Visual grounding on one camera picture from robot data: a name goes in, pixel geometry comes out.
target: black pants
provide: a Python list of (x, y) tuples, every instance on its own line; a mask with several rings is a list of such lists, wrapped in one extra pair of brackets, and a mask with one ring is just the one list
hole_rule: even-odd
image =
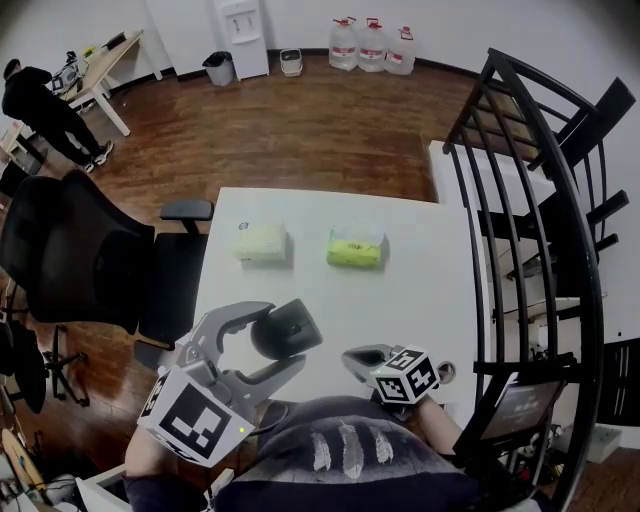
[[(40, 122), (36, 126), (32, 126), (32, 128), (69, 160), (78, 165), (85, 165), (89, 163), (91, 158), (95, 158), (102, 153), (100, 144), (98, 144), (87, 124), (71, 107), (63, 105), (56, 109), (55, 112), (43, 117), (46, 122)], [(76, 140), (87, 149), (89, 155), (74, 146), (66, 132), (72, 133)]]

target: white marker cube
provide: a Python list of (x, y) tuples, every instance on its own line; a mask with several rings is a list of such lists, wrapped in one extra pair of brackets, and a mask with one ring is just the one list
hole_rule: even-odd
[(427, 351), (409, 345), (371, 372), (383, 402), (415, 404), (439, 382)]
[(138, 425), (189, 462), (212, 467), (254, 429), (182, 368), (162, 375)]

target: bottle label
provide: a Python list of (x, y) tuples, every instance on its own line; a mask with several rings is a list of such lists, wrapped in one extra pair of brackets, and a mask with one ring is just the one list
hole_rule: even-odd
[(399, 53), (387, 52), (387, 60), (390, 60), (395, 64), (402, 64), (402, 55)]
[(378, 60), (384, 57), (384, 52), (382, 50), (365, 50), (363, 48), (360, 50), (360, 57), (363, 59)]
[(338, 48), (334, 46), (331, 53), (333, 53), (334, 57), (351, 57), (354, 53), (356, 53), (355, 48)]

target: white tissue package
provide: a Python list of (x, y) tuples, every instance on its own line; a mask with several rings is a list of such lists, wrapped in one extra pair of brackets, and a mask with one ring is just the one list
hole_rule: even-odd
[(241, 261), (285, 261), (287, 232), (282, 224), (243, 222), (233, 255)]

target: black t-shirt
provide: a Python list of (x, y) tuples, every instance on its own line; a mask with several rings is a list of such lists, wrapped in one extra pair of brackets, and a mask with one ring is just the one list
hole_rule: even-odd
[[(255, 464), (216, 497), (216, 512), (444, 512), (478, 500), (478, 482), (366, 400), (300, 404), (261, 441)], [(127, 481), (134, 512), (204, 510), (203, 495), (185, 490), (177, 477)], [(532, 500), (522, 507), (540, 510)]]
[(43, 69), (26, 67), (10, 76), (5, 82), (2, 112), (24, 121), (32, 128), (53, 122), (60, 109), (69, 106), (45, 87), (51, 81), (51, 73)]

